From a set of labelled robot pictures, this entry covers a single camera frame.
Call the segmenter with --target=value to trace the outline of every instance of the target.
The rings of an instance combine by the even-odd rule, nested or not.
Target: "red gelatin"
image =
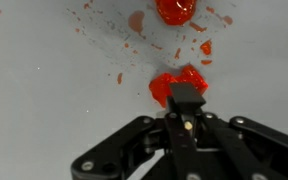
[[[168,25],[183,25],[195,13],[197,0],[155,0],[157,11]]]
[[[208,88],[204,78],[192,65],[185,66],[182,69],[181,75],[178,77],[173,77],[169,73],[161,74],[151,81],[149,88],[152,92],[153,98],[158,101],[163,108],[166,107],[167,96],[172,95],[169,84],[176,82],[190,82],[201,94],[203,94]]]

